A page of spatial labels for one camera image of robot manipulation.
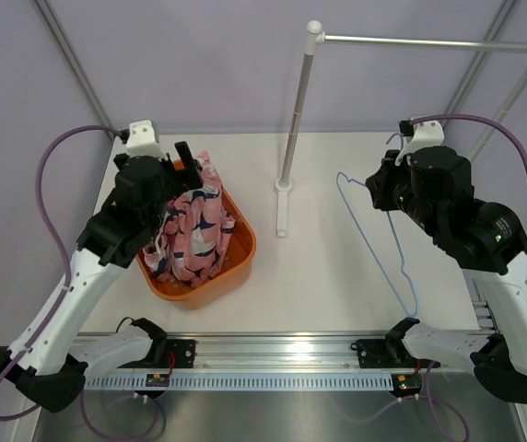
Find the aluminium mounting rail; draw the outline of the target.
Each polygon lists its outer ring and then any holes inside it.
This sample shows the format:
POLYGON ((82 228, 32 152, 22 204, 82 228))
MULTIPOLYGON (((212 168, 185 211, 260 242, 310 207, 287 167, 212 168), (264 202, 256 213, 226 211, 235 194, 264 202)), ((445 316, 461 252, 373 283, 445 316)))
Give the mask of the aluminium mounting rail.
POLYGON ((203 364, 230 366, 277 364, 342 365, 357 358, 361 368, 447 366, 475 376, 522 371, 500 333, 466 334, 403 323, 378 336, 156 335, 133 326, 87 343, 74 343, 67 363, 81 365, 85 378, 125 368, 194 369, 203 364))

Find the pink shark print shorts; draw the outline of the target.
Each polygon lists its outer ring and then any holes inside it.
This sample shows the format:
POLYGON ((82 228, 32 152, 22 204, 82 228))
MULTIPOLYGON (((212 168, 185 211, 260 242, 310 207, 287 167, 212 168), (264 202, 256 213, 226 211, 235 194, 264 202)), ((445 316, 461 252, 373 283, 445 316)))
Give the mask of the pink shark print shorts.
POLYGON ((221 271, 236 223, 223 204, 223 181, 208 153, 196 160, 202 186, 169 203, 158 237, 142 252, 152 278, 191 288, 221 271))

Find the blue wire hanger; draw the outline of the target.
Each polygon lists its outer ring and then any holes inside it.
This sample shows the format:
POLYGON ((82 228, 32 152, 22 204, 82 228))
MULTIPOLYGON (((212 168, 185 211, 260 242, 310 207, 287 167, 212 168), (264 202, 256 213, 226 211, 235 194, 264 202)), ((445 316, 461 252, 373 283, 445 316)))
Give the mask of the blue wire hanger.
POLYGON ((385 284, 406 317, 418 318, 420 296, 390 212, 372 207, 369 186, 344 170, 335 175, 335 186, 370 259, 369 271, 385 284))

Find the orange plastic basket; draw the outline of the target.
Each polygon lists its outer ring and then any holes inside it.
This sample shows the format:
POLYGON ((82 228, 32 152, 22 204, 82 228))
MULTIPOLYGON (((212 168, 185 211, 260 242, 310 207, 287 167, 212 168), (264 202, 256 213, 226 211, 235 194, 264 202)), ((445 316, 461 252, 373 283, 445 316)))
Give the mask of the orange plastic basket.
POLYGON ((143 262, 143 250, 139 252, 137 262, 150 290, 157 297, 173 303, 177 308, 196 310, 239 288, 246 282, 252 269, 256 237, 248 221, 230 198, 225 186, 223 204, 235 218, 236 223, 221 271, 212 280, 196 288, 179 282, 160 282, 151 277, 148 267, 143 262))

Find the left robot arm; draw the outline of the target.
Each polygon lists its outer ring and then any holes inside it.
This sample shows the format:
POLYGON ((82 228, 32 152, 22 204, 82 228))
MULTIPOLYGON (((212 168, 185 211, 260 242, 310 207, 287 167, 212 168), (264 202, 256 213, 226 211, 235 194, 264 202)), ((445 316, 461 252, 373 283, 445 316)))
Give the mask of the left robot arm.
POLYGON ((179 168, 169 157, 115 157, 114 187, 77 239, 64 278, 20 337, 0 346, 0 377, 48 412, 65 409, 93 378, 130 363, 158 366, 167 356, 168 334, 147 319, 89 346, 74 340, 104 293, 160 237, 170 202, 202 187, 187 143, 175 149, 179 168))

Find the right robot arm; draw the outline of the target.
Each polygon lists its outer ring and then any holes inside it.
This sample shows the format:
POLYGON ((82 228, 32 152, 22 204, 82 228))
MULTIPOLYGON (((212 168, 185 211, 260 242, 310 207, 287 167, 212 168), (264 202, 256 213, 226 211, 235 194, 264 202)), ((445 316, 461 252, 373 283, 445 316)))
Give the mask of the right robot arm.
POLYGON ((472 337, 405 318, 385 336, 387 357, 460 369, 498 399, 527 404, 527 235, 518 216, 475 198, 470 161, 444 145, 388 150, 365 184, 374 208, 403 212, 455 260, 496 326, 472 337))

